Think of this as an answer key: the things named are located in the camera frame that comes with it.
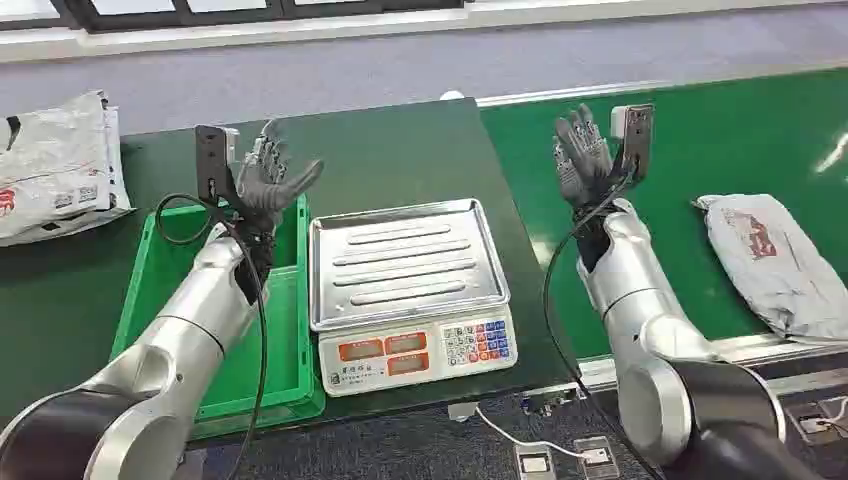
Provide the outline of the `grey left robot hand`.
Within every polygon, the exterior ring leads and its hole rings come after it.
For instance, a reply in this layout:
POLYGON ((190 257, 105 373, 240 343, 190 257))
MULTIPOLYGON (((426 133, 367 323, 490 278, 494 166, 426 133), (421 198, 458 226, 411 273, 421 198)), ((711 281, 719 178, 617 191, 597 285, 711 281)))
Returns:
POLYGON ((259 215, 280 223, 285 209, 304 194, 321 176, 324 162, 312 160, 303 170, 292 167, 287 120, 269 120, 253 141, 236 177, 239 199, 259 215))

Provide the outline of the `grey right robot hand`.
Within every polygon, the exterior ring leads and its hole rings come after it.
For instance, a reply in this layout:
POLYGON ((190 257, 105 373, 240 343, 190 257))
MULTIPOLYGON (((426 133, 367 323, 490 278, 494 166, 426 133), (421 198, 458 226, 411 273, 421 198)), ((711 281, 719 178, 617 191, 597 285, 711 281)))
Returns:
POLYGON ((560 193, 573 211, 591 211, 612 191, 614 162, 585 103, 556 120, 553 158, 560 193))

